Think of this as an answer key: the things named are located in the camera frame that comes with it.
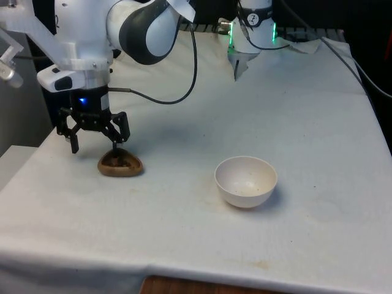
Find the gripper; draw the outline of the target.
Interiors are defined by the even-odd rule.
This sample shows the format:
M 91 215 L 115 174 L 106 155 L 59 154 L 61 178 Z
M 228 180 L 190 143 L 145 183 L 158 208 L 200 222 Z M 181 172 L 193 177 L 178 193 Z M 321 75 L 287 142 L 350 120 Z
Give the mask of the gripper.
M 70 92 L 70 108 L 58 110 L 56 131 L 69 140 L 73 154 L 79 150 L 77 132 L 83 128 L 92 114 L 97 115 L 92 124 L 94 129 L 104 134 L 112 142 L 113 157 L 120 156 L 118 145 L 130 137 L 129 122 L 126 112 L 112 113 L 108 96 L 108 86 L 92 89 L 74 89 Z M 67 118 L 71 117 L 75 125 L 69 128 Z

